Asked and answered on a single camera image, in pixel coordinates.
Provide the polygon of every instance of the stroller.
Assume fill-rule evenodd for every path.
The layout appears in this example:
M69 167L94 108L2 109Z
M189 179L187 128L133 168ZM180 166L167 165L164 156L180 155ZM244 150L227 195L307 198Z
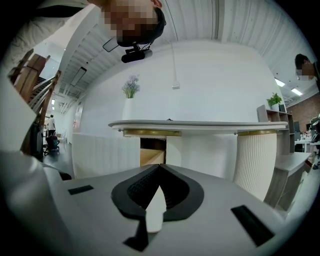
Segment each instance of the stroller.
M54 151L54 152L59 152L59 143L60 141L58 140L57 134L54 133L52 136L48 136L46 139L47 145L43 145L45 150L43 151L44 155L46 156L49 154L49 152Z

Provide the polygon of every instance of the corrugated ceiling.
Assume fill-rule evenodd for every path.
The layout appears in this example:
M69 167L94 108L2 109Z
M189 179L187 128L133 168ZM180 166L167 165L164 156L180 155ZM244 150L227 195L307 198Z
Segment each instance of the corrugated ceiling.
M181 40L220 40L256 49L273 75L285 83L281 88L287 103L299 99L291 92L298 88L306 94L315 90L314 81L298 81L295 75L296 54L315 55L291 18L271 0L165 0L162 11L167 25L151 48ZM58 92L79 97L89 84L121 61L125 51L117 47L106 52L110 39L100 30L94 8L77 28L62 58L63 71ZM87 72L76 86L70 85L80 67Z

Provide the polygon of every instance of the green plant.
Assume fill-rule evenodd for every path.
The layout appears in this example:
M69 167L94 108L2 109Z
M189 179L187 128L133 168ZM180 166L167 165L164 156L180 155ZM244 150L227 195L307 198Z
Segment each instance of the green plant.
M271 107L272 105L279 104L282 99L279 97L277 93L272 93L272 97L267 99L269 106Z
M122 91L127 99L132 99L135 94L140 91L140 85L137 84L139 81L138 76L139 75L131 75L122 87Z

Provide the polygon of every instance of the lavender flowers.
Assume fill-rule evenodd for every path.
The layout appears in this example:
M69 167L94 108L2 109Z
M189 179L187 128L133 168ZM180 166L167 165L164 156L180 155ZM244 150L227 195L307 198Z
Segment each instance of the lavender flowers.
M136 92L140 91L140 85L137 84L139 81L138 76L139 75L131 75L128 81L126 81L122 87L122 91L125 93L127 99L132 99Z

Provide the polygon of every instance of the vase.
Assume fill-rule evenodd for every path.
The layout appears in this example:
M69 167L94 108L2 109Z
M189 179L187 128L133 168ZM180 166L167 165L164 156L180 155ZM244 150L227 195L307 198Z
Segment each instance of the vase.
M274 104L274 105L272 105L272 106L271 106L271 109L272 109L273 111L279 111L279 104Z
M124 102L122 120L131 120L132 119L132 105L133 98L126 98Z

